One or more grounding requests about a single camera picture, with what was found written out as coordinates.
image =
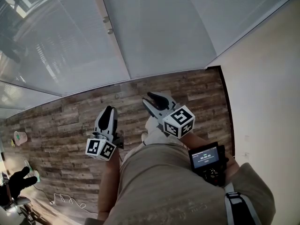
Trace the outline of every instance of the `beige shirt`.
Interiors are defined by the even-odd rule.
[[[262,224],[271,224],[273,195],[250,164],[241,166],[232,183],[235,191],[249,197]],[[191,171],[186,149],[148,145],[121,167],[118,199],[105,225],[225,225],[224,196],[223,188]]]

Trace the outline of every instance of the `wooden floor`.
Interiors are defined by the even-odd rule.
[[[123,133],[125,149],[121,156],[141,143],[149,115],[142,105],[148,91],[170,94],[186,104],[196,116],[194,133],[223,144],[232,152],[230,120],[218,69],[197,70],[125,82],[62,98],[0,122],[0,135],[5,147],[5,166],[12,174],[22,169],[27,159],[41,176],[37,188],[50,200],[54,193],[74,197],[97,211],[97,194],[103,162],[86,156],[86,140],[93,131],[95,118],[107,105],[118,110],[118,132]],[[28,142],[11,147],[14,131],[25,131]],[[34,208],[50,222],[82,224],[92,215],[58,200],[50,206],[44,193],[28,188],[24,193]]]

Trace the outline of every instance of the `digital display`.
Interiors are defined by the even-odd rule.
[[[207,149],[192,155],[194,168],[202,167],[219,160],[217,147]]]

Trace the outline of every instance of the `white cube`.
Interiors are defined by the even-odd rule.
[[[106,139],[89,138],[86,143],[85,154],[96,159],[108,161],[116,147],[116,145]]]
[[[163,119],[164,131],[177,138],[191,131],[194,124],[195,116],[185,105]]]

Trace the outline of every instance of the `black camera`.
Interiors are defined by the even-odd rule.
[[[213,142],[200,148],[188,151],[192,171],[203,177],[205,181],[215,186],[225,184],[226,163],[224,145]]]

